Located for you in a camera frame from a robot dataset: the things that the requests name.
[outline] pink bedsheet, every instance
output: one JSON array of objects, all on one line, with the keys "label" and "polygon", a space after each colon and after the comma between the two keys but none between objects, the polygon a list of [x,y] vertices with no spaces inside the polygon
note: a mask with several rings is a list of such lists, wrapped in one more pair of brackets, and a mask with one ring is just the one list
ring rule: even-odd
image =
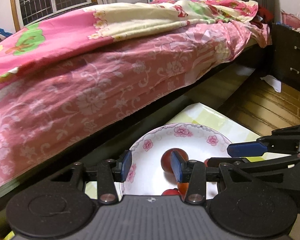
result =
[{"label": "pink bedsheet", "polygon": [[269,29],[196,24],[114,43],[0,90],[0,186],[75,142],[234,60]]}]

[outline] blue gripper pad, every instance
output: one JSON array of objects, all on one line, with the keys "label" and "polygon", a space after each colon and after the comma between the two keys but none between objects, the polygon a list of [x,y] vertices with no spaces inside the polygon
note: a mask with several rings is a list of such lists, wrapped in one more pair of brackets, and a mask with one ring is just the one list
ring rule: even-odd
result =
[{"label": "blue gripper pad", "polygon": [[228,154],[233,157],[257,157],[268,151],[266,146],[259,142],[232,143],[227,148]]},{"label": "blue gripper pad", "polygon": [[174,151],[170,155],[170,163],[171,163],[171,168],[173,170],[173,174],[177,182],[182,182],[181,163],[179,162],[178,158],[174,154]]},{"label": "blue gripper pad", "polygon": [[121,176],[124,181],[127,179],[131,164],[132,164],[132,152],[129,150],[122,162]]}]

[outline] plate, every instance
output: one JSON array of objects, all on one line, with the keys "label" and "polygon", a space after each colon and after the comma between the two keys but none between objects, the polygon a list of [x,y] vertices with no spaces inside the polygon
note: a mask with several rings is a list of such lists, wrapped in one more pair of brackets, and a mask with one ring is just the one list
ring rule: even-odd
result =
[{"label": "plate", "polygon": [[[176,188],[173,174],[161,168],[161,157],[171,148],[186,151],[189,160],[204,162],[211,157],[230,157],[227,147],[231,142],[219,132],[193,123],[173,123],[156,128],[136,141],[132,151],[132,165],[128,177],[120,184],[123,195],[161,195]],[[217,185],[207,183],[207,199],[218,193]]]}]

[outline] ridged gray surface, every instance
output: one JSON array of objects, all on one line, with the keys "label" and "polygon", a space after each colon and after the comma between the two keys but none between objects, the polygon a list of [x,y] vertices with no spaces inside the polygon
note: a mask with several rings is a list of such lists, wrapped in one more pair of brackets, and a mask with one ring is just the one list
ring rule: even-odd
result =
[{"label": "ridged gray surface", "polygon": [[[125,196],[103,206],[84,229],[64,240],[239,240],[217,227],[204,208],[178,196]],[[26,240],[16,236],[14,240]]]}]

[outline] tomato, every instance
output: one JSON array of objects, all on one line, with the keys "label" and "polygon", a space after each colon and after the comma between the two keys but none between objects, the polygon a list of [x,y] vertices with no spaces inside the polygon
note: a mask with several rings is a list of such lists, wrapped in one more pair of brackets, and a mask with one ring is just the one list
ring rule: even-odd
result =
[{"label": "tomato", "polygon": [[182,199],[185,199],[188,187],[189,187],[189,183],[178,182],[178,190],[182,196]]},{"label": "tomato", "polygon": [[162,157],[161,157],[161,167],[165,172],[168,173],[172,173],[173,174],[173,170],[171,168],[171,163],[170,163],[170,155],[173,151],[178,151],[180,153],[180,155],[186,160],[189,160],[189,156],[187,155],[187,153],[179,148],[172,148],[169,149],[168,151],[166,151]]},{"label": "tomato", "polygon": [[167,189],[161,195],[162,196],[168,196],[168,195],[179,195],[179,196],[181,196],[181,194],[180,194],[180,192],[178,191],[177,188]]}]

